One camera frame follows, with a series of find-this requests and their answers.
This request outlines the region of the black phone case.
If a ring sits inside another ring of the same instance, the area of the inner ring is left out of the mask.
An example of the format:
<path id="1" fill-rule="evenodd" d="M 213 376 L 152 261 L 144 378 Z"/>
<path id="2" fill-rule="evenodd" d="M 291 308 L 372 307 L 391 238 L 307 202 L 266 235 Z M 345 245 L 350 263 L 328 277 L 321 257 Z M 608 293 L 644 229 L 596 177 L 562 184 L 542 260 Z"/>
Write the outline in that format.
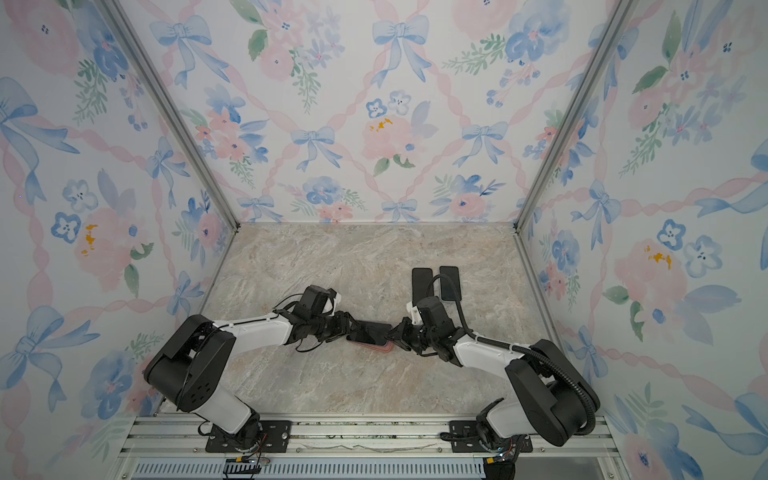
<path id="1" fill-rule="evenodd" d="M 416 267 L 411 271 L 412 282 L 412 303 L 418 304 L 421 300 L 434 295 L 434 285 L 432 279 L 434 277 L 433 270 L 431 268 Z"/>

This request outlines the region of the pink phone case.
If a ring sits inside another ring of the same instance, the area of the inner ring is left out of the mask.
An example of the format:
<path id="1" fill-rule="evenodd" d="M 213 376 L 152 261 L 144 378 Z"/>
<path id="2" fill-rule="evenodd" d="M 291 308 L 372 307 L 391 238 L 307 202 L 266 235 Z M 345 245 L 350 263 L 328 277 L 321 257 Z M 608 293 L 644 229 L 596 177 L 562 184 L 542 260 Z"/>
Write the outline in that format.
<path id="1" fill-rule="evenodd" d="M 394 344 L 390 341 L 387 341 L 382 345 L 378 345 L 374 343 L 364 343 L 364 342 L 354 342 L 354 345 L 367 348 L 380 353 L 389 353 L 394 348 Z"/>

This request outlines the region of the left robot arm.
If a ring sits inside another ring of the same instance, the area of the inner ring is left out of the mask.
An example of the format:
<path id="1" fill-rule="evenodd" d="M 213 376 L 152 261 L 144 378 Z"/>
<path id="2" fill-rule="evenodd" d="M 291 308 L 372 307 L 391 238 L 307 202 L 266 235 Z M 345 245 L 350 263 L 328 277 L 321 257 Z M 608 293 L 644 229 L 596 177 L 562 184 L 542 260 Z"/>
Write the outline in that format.
<path id="1" fill-rule="evenodd" d="M 144 380 L 185 413 L 194 413 L 236 435 L 258 414 L 220 385 L 232 356 L 290 345 L 309 336 L 319 342 L 347 335 L 355 319 L 339 311 L 302 319 L 284 309 L 260 317 L 216 323 L 188 317 L 150 360 Z"/>

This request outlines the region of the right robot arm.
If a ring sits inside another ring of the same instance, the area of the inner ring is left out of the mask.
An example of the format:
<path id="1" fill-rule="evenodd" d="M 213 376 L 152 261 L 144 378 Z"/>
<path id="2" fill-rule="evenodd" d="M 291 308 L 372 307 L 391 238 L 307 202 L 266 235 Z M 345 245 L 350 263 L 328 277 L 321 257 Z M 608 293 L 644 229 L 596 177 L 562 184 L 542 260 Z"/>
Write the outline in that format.
<path id="1" fill-rule="evenodd" d="M 487 405 L 475 419 L 473 441 L 498 451 L 525 435 L 561 447 L 593 432 L 600 401 L 584 377 L 551 341 L 507 343 L 464 327 L 416 325 L 405 318 L 387 334 L 398 347 L 436 356 L 462 368 L 509 381 L 513 395 Z"/>

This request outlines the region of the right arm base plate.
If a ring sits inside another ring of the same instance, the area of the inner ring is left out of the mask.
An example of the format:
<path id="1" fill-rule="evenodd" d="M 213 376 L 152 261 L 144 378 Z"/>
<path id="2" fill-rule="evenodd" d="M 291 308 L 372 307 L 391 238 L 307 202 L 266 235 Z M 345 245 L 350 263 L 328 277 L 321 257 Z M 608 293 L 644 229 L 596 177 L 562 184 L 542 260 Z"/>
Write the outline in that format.
<path id="1" fill-rule="evenodd" d="M 502 455 L 533 452 L 529 435 L 498 439 L 490 433 L 481 434 L 475 420 L 452 420 L 448 423 L 448 431 L 440 433 L 439 436 L 450 445 L 453 453 Z"/>

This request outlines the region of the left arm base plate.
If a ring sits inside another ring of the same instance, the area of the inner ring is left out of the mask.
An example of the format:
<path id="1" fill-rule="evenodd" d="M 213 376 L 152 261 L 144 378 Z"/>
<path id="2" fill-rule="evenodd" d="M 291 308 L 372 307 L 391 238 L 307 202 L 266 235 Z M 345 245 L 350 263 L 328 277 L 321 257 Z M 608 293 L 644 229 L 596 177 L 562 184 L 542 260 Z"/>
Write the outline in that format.
<path id="1" fill-rule="evenodd" d="M 293 423 L 289 420 L 260 420 L 246 424 L 237 434 L 214 425 L 206 434 L 207 453 L 286 453 Z"/>

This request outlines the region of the aluminium rail frame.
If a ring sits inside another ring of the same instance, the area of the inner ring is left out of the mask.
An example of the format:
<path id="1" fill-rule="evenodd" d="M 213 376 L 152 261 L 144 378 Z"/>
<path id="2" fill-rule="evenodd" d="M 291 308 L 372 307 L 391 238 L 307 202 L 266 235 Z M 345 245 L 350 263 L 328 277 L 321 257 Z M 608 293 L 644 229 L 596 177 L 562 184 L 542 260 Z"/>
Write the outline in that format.
<path id="1" fill-rule="evenodd" d="M 134 421 L 111 479 L 626 479 L 605 420 L 555 447 L 537 435 L 498 452 L 470 440 L 468 416 L 267 414 L 242 461 L 188 414 Z"/>

